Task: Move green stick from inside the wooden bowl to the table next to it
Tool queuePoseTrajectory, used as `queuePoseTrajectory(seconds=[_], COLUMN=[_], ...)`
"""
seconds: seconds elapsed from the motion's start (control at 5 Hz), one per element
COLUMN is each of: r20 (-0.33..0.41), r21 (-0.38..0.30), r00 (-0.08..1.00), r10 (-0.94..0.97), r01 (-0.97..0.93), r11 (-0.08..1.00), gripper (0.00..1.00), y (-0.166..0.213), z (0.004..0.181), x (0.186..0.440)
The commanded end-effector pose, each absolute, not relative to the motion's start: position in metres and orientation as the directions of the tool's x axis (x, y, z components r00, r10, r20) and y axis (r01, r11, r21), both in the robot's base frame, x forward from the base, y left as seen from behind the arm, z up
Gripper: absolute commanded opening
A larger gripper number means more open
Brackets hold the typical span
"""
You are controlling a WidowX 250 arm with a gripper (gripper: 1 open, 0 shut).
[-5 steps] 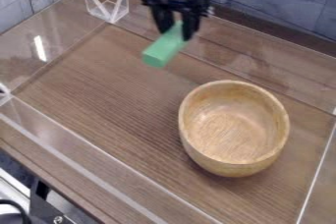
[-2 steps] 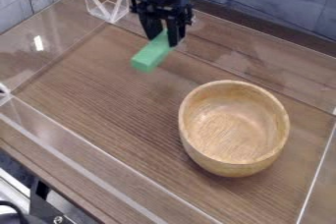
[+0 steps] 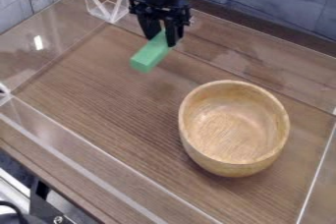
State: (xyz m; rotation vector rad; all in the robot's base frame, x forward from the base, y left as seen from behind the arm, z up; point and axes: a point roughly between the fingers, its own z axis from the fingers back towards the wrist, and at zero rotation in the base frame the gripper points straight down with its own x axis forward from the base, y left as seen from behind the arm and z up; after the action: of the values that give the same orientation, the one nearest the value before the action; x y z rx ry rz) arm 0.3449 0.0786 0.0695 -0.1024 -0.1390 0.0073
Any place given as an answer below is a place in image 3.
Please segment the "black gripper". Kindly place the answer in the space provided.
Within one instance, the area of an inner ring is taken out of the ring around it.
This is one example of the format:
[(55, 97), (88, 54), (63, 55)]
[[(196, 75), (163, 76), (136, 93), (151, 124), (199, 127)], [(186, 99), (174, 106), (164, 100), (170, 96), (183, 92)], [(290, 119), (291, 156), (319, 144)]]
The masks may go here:
[(162, 31), (164, 22), (167, 44), (174, 47), (184, 36), (184, 26), (191, 24), (191, 4), (187, 0), (128, 0), (130, 12), (136, 15), (151, 40)]

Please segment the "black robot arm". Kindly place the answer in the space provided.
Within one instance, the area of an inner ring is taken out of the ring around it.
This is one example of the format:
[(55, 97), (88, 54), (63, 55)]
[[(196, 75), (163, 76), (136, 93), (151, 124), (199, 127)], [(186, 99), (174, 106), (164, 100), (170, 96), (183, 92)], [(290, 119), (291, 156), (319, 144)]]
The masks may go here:
[(191, 4), (187, 0), (127, 0), (128, 10), (136, 15), (148, 40), (162, 31), (167, 44), (174, 47), (184, 36), (184, 27), (191, 24)]

